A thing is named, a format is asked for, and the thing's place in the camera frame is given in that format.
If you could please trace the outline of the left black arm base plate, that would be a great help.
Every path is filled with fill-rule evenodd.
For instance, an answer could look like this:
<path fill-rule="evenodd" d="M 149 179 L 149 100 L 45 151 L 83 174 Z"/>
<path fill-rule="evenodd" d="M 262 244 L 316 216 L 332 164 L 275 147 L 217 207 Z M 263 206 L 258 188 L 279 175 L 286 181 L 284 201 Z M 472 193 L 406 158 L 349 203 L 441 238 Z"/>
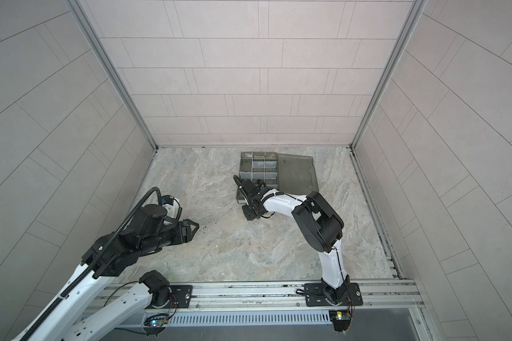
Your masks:
<path fill-rule="evenodd" d="M 150 306 L 155 309 L 188 308 L 192 295 L 193 287 L 191 285 L 168 286 L 152 294 Z"/>

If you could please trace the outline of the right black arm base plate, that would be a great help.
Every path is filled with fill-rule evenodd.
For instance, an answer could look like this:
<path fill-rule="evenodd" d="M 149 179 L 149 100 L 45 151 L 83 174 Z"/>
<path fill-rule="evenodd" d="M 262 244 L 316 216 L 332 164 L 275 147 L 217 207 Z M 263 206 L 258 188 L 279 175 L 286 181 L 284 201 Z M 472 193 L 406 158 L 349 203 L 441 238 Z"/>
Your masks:
<path fill-rule="evenodd" d="M 324 282 L 308 283 L 304 284 L 304 288 L 298 288 L 295 293 L 305 298 L 308 307 L 351 307 L 364 304 L 357 283 L 345 282 L 339 288 L 332 288 Z"/>

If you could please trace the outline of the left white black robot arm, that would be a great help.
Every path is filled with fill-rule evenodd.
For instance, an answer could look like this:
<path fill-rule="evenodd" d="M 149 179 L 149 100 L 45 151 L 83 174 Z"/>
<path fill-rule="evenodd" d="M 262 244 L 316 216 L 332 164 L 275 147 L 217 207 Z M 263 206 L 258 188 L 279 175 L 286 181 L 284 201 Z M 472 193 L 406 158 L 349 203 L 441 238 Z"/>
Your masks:
<path fill-rule="evenodd" d="M 137 204 L 116 231 L 89 248 L 65 286 L 16 340 L 99 340 L 147 307 L 168 309 L 149 323 L 151 328 L 163 328 L 182 302 L 169 280 L 156 270 L 128 284 L 119 298 L 108 298 L 89 318 L 80 317 L 98 294 L 140 258 L 192 241 L 199 224 L 183 220 L 181 212 L 176 200 Z"/>

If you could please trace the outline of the clear compartment organizer box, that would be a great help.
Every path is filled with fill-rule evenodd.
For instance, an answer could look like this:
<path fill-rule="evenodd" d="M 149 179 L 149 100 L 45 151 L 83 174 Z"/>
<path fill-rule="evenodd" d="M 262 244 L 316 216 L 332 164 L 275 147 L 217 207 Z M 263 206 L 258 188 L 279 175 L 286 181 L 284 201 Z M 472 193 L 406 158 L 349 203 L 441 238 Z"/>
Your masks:
<path fill-rule="evenodd" d="M 319 192 L 314 159 L 311 156 L 264 151 L 242 152 L 238 176 L 254 184 L 263 182 L 268 187 L 291 195 Z"/>

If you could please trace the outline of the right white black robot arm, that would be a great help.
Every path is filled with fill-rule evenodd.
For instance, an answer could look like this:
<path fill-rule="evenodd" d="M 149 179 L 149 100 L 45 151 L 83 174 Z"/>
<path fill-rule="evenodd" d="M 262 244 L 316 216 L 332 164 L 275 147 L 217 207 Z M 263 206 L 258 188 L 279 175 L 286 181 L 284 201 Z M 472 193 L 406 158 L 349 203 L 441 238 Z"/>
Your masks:
<path fill-rule="evenodd" d="M 344 222 L 318 192 L 296 196 L 248 179 L 233 176 L 245 204 L 248 221 L 269 218 L 275 213 L 291 217 L 321 262 L 323 297 L 332 305 L 347 302 L 349 276 L 341 256 Z"/>

